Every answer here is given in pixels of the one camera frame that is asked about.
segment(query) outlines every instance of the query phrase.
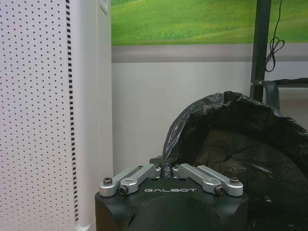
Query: white perforated panel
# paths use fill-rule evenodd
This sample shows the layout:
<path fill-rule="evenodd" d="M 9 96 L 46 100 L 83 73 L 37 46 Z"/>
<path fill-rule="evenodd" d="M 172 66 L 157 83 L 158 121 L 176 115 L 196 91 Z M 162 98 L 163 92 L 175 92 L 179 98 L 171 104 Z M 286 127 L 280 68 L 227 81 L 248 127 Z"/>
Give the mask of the white perforated panel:
<path fill-rule="evenodd" d="M 69 0 L 0 0 L 0 230 L 77 214 Z"/>

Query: trash can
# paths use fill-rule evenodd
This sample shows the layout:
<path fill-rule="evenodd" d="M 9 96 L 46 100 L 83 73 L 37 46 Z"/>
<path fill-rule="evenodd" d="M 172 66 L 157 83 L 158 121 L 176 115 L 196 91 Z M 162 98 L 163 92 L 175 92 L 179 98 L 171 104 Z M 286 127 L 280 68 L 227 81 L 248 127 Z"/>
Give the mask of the trash can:
<path fill-rule="evenodd" d="M 277 109 L 231 91 L 192 103 L 169 129 L 162 176 L 176 163 L 238 177 L 249 230 L 308 230 L 308 131 Z"/>

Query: galbot logo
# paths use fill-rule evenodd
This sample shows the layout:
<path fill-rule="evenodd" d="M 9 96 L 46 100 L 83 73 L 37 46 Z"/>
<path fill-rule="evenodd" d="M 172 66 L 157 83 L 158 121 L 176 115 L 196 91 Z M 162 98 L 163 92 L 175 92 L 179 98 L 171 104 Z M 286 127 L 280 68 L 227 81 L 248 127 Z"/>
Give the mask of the galbot logo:
<path fill-rule="evenodd" d="M 165 189 L 145 189 L 145 192 L 149 193 L 154 193 L 154 192 L 161 192 L 161 193 L 186 193 L 186 192 L 195 192 L 197 189 L 170 189 L 170 190 L 165 190 Z"/>

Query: green grass poster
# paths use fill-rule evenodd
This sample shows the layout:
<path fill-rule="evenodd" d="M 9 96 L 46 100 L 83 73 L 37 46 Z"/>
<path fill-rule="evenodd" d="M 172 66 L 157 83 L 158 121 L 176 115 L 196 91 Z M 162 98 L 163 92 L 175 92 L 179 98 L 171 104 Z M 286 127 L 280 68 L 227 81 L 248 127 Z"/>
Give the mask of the green grass poster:
<path fill-rule="evenodd" d="M 272 0 L 269 40 L 280 0 Z M 112 0 L 112 43 L 253 43 L 257 0 Z M 308 0 L 283 0 L 277 36 L 308 42 Z"/>

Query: metal pole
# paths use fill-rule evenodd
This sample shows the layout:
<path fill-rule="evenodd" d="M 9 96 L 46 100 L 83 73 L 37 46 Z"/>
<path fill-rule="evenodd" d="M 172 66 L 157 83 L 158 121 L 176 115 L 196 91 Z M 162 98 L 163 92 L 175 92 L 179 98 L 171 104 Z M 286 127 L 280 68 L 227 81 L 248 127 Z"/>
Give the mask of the metal pole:
<path fill-rule="evenodd" d="M 252 72 L 250 98 L 263 101 L 263 86 L 258 82 L 264 80 L 265 60 L 268 45 L 271 0 L 257 0 L 254 50 L 252 58 Z"/>

